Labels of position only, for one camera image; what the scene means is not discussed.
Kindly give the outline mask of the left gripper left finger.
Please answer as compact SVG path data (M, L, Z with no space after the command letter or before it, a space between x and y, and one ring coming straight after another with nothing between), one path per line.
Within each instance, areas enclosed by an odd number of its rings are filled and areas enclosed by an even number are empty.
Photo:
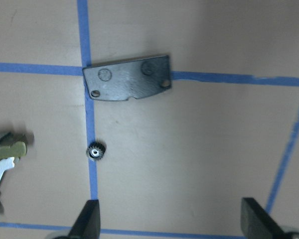
M69 239L98 239L100 232L99 200L88 200L67 237Z

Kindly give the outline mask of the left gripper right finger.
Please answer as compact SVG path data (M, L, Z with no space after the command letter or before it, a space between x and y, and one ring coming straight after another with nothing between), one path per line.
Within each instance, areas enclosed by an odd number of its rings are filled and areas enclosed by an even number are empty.
M247 239L283 239L284 231L254 198L242 198L240 227Z

